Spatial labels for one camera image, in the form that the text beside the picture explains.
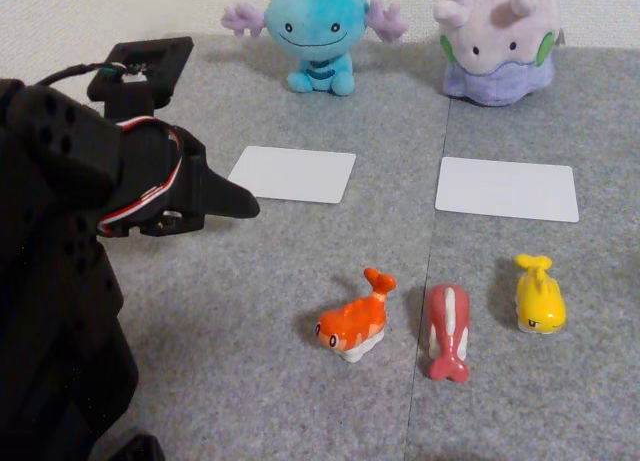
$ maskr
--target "blank white card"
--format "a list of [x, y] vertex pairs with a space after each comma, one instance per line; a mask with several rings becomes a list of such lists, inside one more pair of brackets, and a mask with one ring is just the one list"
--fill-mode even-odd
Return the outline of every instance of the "blank white card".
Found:
[[456, 213], [576, 223], [569, 166], [443, 158], [436, 209]]
[[356, 155], [248, 146], [229, 181], [257, 198], [336, 204], [342, 200]]

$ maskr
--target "black cable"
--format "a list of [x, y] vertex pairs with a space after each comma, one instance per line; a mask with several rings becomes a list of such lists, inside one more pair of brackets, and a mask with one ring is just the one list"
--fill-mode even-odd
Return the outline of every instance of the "black cable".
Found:
[[98, 69], [105, 69], [109, 71], [113, 71], [117, 74], [135, 74], [132, 70], [127, 69], [124, 66], [114, 63], [93, 63], [93, 64], [78, 64], [76, 66], [71, 66], [69, 68], [63, 69], [62, 71], [58, 71], [46, 78], [38, 81], [36, 85], [38, 86], [50, 86], [53, 83], [61, 81], [66, 78], [71, 78], [73, 76], [81, 76], [83, 74], [90, 73], [92, 71], [96, 71]]

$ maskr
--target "yellow fish figurine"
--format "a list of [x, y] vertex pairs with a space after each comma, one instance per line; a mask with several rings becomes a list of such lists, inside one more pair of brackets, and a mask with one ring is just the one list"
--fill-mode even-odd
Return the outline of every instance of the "yellow fish figurine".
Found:
[[567, 312], [560, 286], [546, 273], [551, 259], [520, 254], [516, 256], [516, 264], [527, 271], [520, 278], [516, 293], [518, 327], [527, 333], [558, 331], [567, 320]]

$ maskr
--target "orange fish toy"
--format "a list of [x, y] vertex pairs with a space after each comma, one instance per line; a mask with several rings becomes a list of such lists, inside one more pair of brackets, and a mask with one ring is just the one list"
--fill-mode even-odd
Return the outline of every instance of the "orange fish toy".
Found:
[[365, 269], [364, 276], [373, 288], [371, 294], [325, 312], [316, 324], [318, 341], [350, 363], [382, 341], [387, 322], [384, 304], [396, 288], [395, 279], [374, 268]]

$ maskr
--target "white wall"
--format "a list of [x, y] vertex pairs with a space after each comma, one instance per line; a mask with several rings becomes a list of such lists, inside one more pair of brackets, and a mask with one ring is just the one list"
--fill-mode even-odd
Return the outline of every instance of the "white wall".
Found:
[[[35, 82], [70, 64], [103, 60], [114, 44], [166, 33], [224, 33], [224, 7], [269, 0], [0, 0], [0, 76]], [[405, 41], [437, 30], [436, 0], [400, 3], [412, 27]], [[558, 0], [569, 46], [640, 48], [640, 0]], [[90, 77], [57, 85], [86, 101]]]

